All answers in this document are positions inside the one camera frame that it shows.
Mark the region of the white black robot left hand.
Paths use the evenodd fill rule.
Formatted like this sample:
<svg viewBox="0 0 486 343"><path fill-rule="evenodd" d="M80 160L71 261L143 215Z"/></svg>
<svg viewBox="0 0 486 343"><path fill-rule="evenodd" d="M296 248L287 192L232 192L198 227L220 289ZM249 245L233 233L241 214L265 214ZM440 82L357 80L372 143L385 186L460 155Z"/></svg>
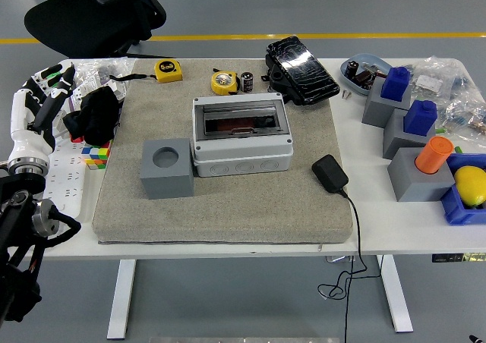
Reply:
<svg viewBox="0 0 486 343"><path fill-rule="evenodd" d="M56 64L31 76L14 94L11 110L10 160L48 159L55 149L53 121L72 94L75 67Z"/></svg>

